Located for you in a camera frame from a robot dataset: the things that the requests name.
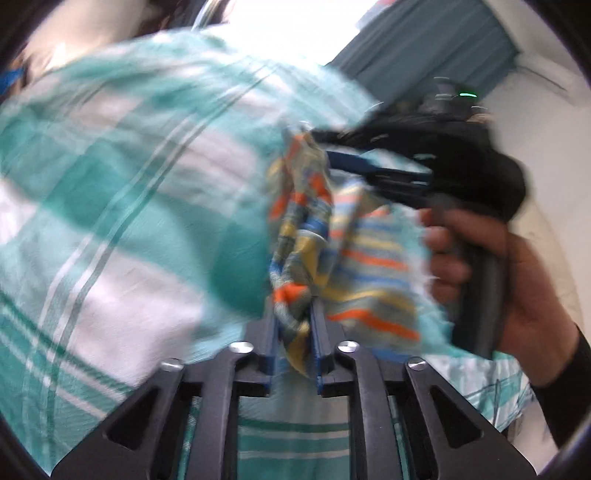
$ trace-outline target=screw head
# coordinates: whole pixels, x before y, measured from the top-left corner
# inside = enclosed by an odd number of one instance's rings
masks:
[[[407,364],[410,368],[416,371],[425,370],[425,367],[427,366],[427,362],[419,356],[414,356],[408,359]]]
[[[353,353],[358,349],[358,347],[359,344],[352,340],[345,340],[344,342],[339,343],[337,346],[337,348],[343,353]]]
[[[178,358],[167,358],[160,362],[160,368],[165,372],[178,372],[183,369],[183,363]]]
[[[232,342],[229,349],[234,353],[250,353],[255,348],[250,342]]]

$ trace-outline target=white wall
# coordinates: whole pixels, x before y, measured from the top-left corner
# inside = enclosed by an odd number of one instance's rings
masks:
[[[591,107],[535,76],[510,74],[487,97],[500,149],[521,160],[564,249],[591,332]]]
[[[537,53],[580,73],[562,42],[524,0],[483,0],[521,52]]]

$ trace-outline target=person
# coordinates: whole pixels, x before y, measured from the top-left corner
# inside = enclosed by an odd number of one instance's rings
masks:
[[[560,304],[541,261],[528,242],[506,224],[465,210],[449,210],[445,227],[421,210],[431,249],[431,293],[442,304],[455,300],[470,267],[450,252],[454,236],[508,258],[512,288],[498,349],[513,355],[530,379],[550,433],[564,445],[591,406],[591,349]]]

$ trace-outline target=teal checkered fabric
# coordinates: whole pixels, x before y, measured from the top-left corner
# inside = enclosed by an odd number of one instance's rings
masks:
[[[109,47],[2,106],[0,412],[45,471],[162,359],[209,358],[261,317],[266,175],[286,127],[351,126],[374,103],[328,68],[249,53],[216,29]],[[512,358],[449,346],[421,228],[392,211],[421,353],[505,427],[527,379]],[[348,478],[346,401],[317,397],[285,359],[272,396],[243,399],[240,418],[240,479]]]

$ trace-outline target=orange stripe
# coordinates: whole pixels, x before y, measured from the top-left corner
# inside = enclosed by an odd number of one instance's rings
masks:
[[[280,216],[283,215],[285,209],[287,208],[287,203],[289,202],[289,196],[286,193],[282,193],[281,196],[275,201],[273,206],[271,207],[271,211],[269,212],[269,218],[271,220],[276,220]]]
[[[356,252],[354,250],[349,249],[344,249],[341,252],[341,255],[343,255],[344,257],[352,258],[356,262],[363,263],[365,265],[375,265],[376,267],[392,268],[394,270],[400,270],[403,272],[408,271],[408,265],[406,263],[398,262],[396,260],[390,260],[389,258],[371,257],[361,252]]]
[[[285,155],[286,160],[291,160],[293,157],[297,155],[297,153],[301,149],[301,142],[303,140],[302,135],[295,135],[294,138],[291,140],[291,144],[287,153]]]
[[[308,198],[305,193],[293,192],[291,194],[291,201],[298,205],[305,206],[306,203],[308,203]]]
[[[305,285],[287,283],[273,292],[273,300],[275,302],[293,303],[301,297],[302,292],[307,288]]]
[[[310,179],[310,186],[319,199],[324,200],[326,203],[330,203],[332,205],[330,192],[326,189],[326,185],[324,185],[324,177],[320,173],[316,172],[312,175],[312,178]]]
[[[375,330],[379,330],[380,332],[393,333],[400,337],[406,338],[408,340],[414,340],[416,342],[418,342],[421,339],[421,336],[418,332],[403,327],[402,325],[386,322],[382,319],[379,319],[376,316],[374,316],[369,310],[365,309],[346,310],[335,315],[328,315],[328,319],[332,320],[333,322],[339,322],[341,320],[348,319],[359,320],[362,323],[366,324],[368,327],[373,328]]]
[[[331,230],[329,232],[329,236],[331,238],[343,238],[344,235],[345,235],[344,230]]]

